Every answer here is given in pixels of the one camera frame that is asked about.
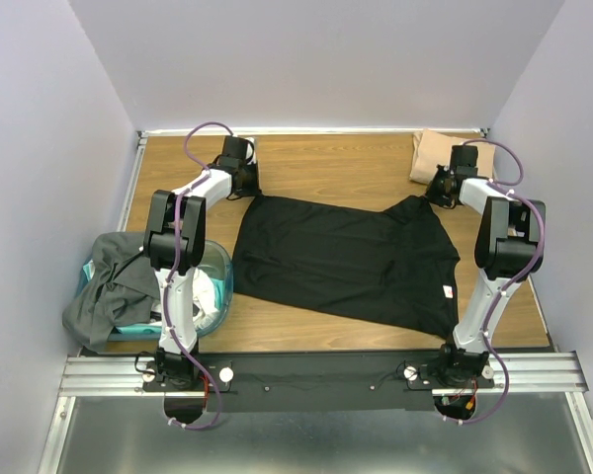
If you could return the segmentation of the black t shirt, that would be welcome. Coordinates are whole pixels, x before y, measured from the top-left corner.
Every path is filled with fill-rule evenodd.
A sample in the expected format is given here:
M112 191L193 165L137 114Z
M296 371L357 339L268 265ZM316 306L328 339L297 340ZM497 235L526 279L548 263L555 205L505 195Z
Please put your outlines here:
M447 339L460 255L431 204L367 211L255 197L232 255L235 292Z

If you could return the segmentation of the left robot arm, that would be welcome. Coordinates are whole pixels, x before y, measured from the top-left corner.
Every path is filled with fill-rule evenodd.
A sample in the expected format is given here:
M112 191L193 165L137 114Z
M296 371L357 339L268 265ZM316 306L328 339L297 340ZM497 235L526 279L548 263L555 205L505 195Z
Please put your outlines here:
M260 193L256 140L228 135L196 179L153 194L142 250L159 286L161 335L146 382L187 390L201 379L192 360L198 348L193 279L205 252L207 211L223 199Z

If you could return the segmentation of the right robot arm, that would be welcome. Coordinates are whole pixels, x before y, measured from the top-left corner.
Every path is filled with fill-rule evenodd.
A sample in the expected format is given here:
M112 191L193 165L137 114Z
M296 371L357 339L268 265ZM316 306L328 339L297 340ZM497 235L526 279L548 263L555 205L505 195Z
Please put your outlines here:
M478 277L463 319L420 368L425 385L462 387L483 375L492 338L515 291L542 265L546 206L515 194L518 180L497 182L478 174L479 138L454 145L448 165L439 165L425 197L442 208L458 205L481 217L474 247Z

